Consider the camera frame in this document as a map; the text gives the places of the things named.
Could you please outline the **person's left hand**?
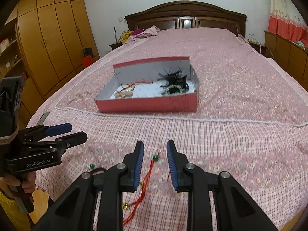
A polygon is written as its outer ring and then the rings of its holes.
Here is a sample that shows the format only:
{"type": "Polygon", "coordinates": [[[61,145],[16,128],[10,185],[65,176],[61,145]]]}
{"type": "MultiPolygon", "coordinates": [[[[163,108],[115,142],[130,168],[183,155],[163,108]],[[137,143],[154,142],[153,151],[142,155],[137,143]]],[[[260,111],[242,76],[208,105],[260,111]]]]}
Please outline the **person's left hand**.
{"type": "Polygon", "coordinates": [[[1,191],[8,197],[12,198],[9,186],[21,186],[25,193],[33,193],[36,189],[36,172],[30,172],[22,181],[18,180],[13,175],[5,175],[1,177],[1,191]]]}

